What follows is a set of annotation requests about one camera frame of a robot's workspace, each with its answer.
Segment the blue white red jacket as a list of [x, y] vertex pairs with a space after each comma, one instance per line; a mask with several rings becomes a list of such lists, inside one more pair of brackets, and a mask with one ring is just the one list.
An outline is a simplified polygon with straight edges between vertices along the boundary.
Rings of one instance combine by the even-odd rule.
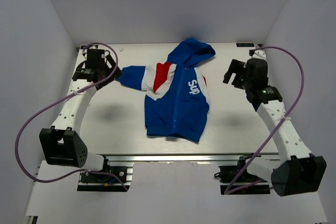
[[197, 66], [215, 54], [211, 45], [186, 39], [168, 54], [164, 63], [122, 68], [117, 81], [124, 87], [146, 92], [147, 136], [200, 141], [210, 105], [206, 78]]

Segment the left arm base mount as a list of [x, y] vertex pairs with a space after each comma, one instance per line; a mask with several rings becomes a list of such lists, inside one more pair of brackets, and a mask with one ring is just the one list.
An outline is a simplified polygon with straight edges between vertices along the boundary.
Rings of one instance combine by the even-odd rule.
[[132, 181], [131, 163], [111, 163], [107, 175], [83, 172], [79, 176], [77, 191], [125, 193]]

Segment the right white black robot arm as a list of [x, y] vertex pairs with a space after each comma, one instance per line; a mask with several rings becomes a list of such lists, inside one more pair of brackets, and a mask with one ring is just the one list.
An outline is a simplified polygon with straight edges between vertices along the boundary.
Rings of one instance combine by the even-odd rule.
[[224, 75], [224, 83], [243, 89], [247, 100], [270, 132], [280, 162], [260, 156], [259, 152], [240, 157], [237, 176], [247, 182], [258, 177], [272, 185], [279, 196], [315, 192], [322, 181], [327, 164], [305, 145], [291, 119], [276, 87], [268, 83], [268, 65], [263, 59], [247, 62], [233, 59]]

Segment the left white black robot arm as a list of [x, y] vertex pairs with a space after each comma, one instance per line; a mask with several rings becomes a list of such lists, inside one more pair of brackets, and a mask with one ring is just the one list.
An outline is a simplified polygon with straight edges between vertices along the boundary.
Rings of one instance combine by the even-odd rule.
[[70, 82], [69, 97], [51, 127], [42, 129], [39, 134], [49, 165], [92, 170], [93, 176], [101, 182], [110, 178], [107, 158], [88, 151], [80, 137], [80, 128], [96, 92], [122, 75], [117, 63], [117, 54], [111, 48], [89, 46], [84, 49]]

